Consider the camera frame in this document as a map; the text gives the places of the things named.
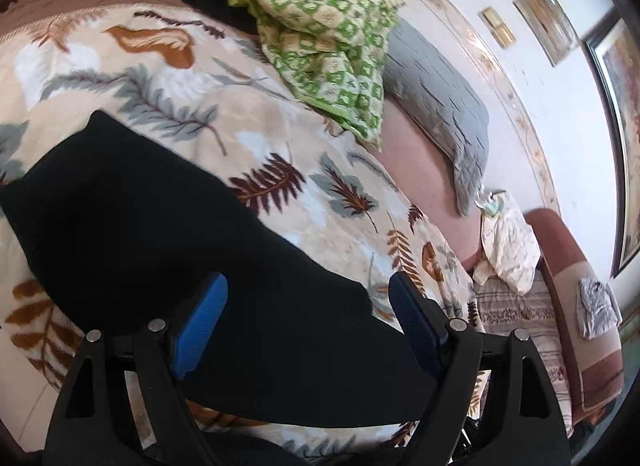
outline pillow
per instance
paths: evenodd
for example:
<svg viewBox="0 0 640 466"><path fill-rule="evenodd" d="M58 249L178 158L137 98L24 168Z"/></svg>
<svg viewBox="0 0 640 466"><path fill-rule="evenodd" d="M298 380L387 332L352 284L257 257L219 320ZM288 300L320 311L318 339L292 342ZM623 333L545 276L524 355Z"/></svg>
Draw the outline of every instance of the pillow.
<svg viewBox="0 0 640 466"><path fill-rule="evenodd" d="M451 160L458 211L471 214L489 159L489 113L482 100L449 61L402 19L389 36L383 83L385 92Z"/></svg>

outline wall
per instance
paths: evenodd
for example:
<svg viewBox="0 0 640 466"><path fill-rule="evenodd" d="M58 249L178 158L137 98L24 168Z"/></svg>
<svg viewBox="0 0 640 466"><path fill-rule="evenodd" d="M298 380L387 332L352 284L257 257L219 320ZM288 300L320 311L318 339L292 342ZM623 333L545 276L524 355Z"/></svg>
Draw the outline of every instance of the wall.
<svg viewBox="0 0 640 466"><path fill-rule="evenodd" d="M513 0L451 1L493 49L519 93L551 169L562 217L596 274L607 279L616 237L616 173L606 115L585 54L576 49L552 67ZM580 37L612 7L611 0L558 1ZM510 49L500 49L479 19L478 12L488 6L516 36ZM502 148L492 143L492 150ZM508 167L508 157L502 163ZM628 304L640 289L640 260L612 286Z"/></svg>

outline black cloth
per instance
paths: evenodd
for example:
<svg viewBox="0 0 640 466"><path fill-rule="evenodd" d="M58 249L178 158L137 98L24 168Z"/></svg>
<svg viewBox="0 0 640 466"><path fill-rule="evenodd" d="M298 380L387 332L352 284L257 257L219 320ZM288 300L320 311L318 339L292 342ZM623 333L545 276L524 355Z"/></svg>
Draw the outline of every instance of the black cloth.
<svg viewBox="0 0 640 466"><path fill-rule="evenodd" d="M249 14L247 7L231 7L227 0L182 0L187 5L213 19L231 25L249 34L257 34L255 17Z"/></svg>
<svg viewBox="0 0 640 466"><path fill-rule="evenodd" d="M404 336L371 316L361 284L265 227L218 178L104 112L5 186L0 205L31 271L84 331L116 335L166 319L209 272L226 276L226 307L182 382L188 399L304 426L422 416L434 381Z"/></svg>

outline green patterned cloth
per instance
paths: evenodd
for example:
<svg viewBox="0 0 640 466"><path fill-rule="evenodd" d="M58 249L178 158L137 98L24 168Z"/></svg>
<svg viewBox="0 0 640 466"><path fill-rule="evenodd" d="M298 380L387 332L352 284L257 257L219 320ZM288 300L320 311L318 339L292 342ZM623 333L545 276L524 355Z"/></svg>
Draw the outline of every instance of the green patterned cloth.
<svg viewBox="0 0 640 466"><path fill-rule="evenodd" d="M257 18L262 50L296 97L379 144L388 34L404 0L229 0Z"/></svg>

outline framed picture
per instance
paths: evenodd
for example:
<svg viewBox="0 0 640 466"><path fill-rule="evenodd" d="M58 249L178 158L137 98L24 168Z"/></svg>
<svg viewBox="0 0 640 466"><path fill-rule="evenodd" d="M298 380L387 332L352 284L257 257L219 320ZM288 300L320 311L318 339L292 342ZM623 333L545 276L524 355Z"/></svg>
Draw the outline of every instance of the framed picture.
<svg viewBox="0 0 640 466"><path fill-rule="evenodd" d="M616 12L596 26L584 47L600 82L618 174L616 276L640 249L640 49Z"/></svg>
<svg viewBox="0 0 640 466"><path fill-rule="evenodd" d="M513 2L542 45L553 66L579 45L574 26L558 0L516 0Z"/></svg>

